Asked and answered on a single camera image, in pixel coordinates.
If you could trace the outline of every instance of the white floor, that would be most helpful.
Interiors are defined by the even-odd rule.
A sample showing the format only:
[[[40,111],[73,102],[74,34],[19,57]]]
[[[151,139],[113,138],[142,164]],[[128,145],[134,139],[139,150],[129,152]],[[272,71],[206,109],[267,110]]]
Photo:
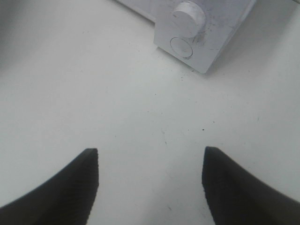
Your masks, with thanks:
[[[207,145],[300,201],[296,3],[259,1],[206,75],[113,0],[0,4],[0,205],[97,147],[90,225],[212,225]]]

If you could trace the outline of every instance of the round knob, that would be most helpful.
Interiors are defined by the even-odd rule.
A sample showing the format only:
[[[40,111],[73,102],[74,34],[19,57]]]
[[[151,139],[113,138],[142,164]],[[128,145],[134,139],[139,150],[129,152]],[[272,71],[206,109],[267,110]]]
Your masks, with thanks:
[[[172,20],[183,37],[193,38],[205,26],[206,18],[199,5],[183,1],[173,11]]]

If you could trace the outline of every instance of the white device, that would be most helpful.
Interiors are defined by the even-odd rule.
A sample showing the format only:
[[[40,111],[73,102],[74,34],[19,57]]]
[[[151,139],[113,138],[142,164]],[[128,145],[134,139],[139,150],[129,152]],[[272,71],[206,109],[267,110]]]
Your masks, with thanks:
[[[154,43],[200,73],[207,72],[256,3],[256,0],[118,1],[152,20]]]

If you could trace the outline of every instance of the circular button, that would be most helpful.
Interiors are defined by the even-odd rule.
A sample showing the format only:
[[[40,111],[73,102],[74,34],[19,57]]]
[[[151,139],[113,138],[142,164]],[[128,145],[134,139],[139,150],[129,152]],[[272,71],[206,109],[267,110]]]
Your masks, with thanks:
[[[193,38],[205,26],[206,17],[199,5],[183,1],[173,11],[172,21],[183,37]]]
[[[190,58],[193,55],[193,49],[192,47],[189,45],[188,42],[186,42],[185,40],[178,38],[178,37],[174,37],[172,38],[172,40],[170,41],[171,44],[171,48],[173,49],[174,52],[176,52],[178,55],[180,55],[183,58]]]

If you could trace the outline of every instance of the black rubber pad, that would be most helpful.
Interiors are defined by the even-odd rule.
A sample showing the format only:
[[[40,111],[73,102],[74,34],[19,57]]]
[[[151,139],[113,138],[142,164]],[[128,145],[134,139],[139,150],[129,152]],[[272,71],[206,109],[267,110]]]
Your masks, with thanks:
[[[86,149],[47,182],[0,208],[0,224],[85,225],[98,180],[98,151]]]
[[[207,147],[202,184],[216,225],[300,225],[300,204]]]

